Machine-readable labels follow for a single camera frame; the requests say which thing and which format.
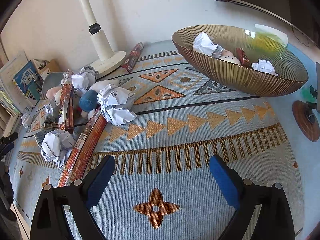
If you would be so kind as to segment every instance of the white floor lamp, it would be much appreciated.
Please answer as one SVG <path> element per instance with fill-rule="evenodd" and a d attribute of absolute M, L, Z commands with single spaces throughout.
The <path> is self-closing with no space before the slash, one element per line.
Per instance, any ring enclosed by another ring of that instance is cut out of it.
<path fill-rule="evenodd" d="M 90 38 L 99 56 L 99 59 L 90 64 L 90 66 L 99 71 L 98 78 L 100 78 L 119 67 L 125 60 L 126 52 L 113 52 L 106 34 L 101 30 L 100 25 L 97 23 L 89 0 L 79 1 L 89 25 L 89 32 L 91 33 Z"/>

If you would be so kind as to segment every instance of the blue book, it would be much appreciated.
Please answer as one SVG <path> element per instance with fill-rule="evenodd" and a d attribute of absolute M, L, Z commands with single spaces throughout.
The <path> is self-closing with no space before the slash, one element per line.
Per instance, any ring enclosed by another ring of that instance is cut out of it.
<path fill-rule="evenodd" d="M 29 100 L 32 106 L 40 100 L 41 89 L 37 86 L 32 75 L 36 75 L 37 70 L 31 61 L 29 61 L 13 78 L 20 93 Z"/>

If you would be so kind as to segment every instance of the metal screw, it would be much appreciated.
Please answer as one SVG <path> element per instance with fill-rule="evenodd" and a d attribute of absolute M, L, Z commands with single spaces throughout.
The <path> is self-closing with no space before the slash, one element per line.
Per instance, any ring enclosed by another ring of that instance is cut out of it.
<path fill-rule="evenodd" d="M 76 179 L 76 180 L 73 182 L 73 184 L 74 184 L 75 186 L 79 186 L 79 185 L 81 185 L 81 183 L 82 183 L 82 180 L 81 180 L 81 179 Z"/>
<path fill-rule="evenodd" d="M 50 185 L 50 184 L 47 184 L 47 185 L 45 185 L 45 186 L 43 187 L 43 189 L 44 189 L 44 190 L 49 190 L 49 189 L 51 189 L 51 185 Z"/>
<path fill-rule="evenodd" d="M 275 187 L 277 189 L 282 189 L 282 185 L 280 183 L 278 183 L 278 182 L 275 183 Z"/>
<path fill-rule="evenodd" d="M 252 181 L 250 179 L 244 179 L 243 183 L 250 186 L 252 184 Z"/>

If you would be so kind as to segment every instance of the blue plush ball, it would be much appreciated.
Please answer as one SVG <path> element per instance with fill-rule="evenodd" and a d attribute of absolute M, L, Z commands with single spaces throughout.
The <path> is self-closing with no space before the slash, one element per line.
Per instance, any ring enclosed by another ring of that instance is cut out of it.
<path fill-rule="evenodd" d="M 89 90 L 83 94 L 79 101 L 80 108 L 85 112 L 90 112 L 97 107 L 98 93 L 94 90 Z"/>

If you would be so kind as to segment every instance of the blue gripper pad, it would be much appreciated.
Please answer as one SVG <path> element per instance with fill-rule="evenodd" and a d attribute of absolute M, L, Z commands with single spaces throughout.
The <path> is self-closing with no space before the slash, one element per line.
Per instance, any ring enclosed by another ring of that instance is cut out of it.
<path fill-rule="evenodd" d="M 108 158 L 107 162 L 101 167 L 101 164 L 103 164 L 103 160 L 98 165 L 96 169 L 100 169 L 100 172 L 97 174 L 94 181 L 90 184 L 90 187 L 87 191 L 87 201 L 86 206 L 87 209 L 90 209 L 94 206 L 96 206 L 115 170 L 115 159 L 113 156 L 106 155 L 105 158 Z"/>
<path fill-rule="evenodd" d="M 219 155 L 214 155 L 209 161 L 210 171 L 218 184 L 229 206 L 240 207 L 239 192 L 230 177 L 231 169 L 225 164 Z"/>

